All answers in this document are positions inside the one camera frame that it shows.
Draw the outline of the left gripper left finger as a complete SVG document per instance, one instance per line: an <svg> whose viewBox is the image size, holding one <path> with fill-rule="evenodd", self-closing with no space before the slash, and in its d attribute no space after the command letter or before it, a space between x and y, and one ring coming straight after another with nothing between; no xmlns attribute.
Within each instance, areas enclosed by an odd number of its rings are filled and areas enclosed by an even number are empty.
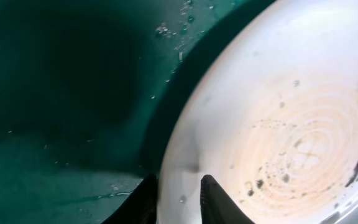
<svg viewBox="0 0 358 224"><path fill-rule="evenodd" d="M148 175L101 224L156 224L158 179Z"/></svg>

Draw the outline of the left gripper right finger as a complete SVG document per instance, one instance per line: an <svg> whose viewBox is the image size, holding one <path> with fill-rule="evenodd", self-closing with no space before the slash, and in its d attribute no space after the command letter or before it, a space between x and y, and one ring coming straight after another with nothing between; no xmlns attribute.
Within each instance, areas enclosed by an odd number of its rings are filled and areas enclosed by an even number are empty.
<svg viewBox="0 0 358 224"><path fill-rule="evenodd" d="M201 179L200 210L202 224L254 224L209 174Z"/></svg>

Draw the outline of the light blue plate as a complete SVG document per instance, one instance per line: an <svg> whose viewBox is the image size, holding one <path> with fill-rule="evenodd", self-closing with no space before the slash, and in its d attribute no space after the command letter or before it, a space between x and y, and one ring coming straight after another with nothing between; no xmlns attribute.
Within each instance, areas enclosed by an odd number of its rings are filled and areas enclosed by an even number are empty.
<svg viewBox="0 0 358 224"><path fill-rule="evenodd" d="M358 223L358 0L279 0L195 88L163 158L159 223L200 223L212 175L254 223Z"/></svg>

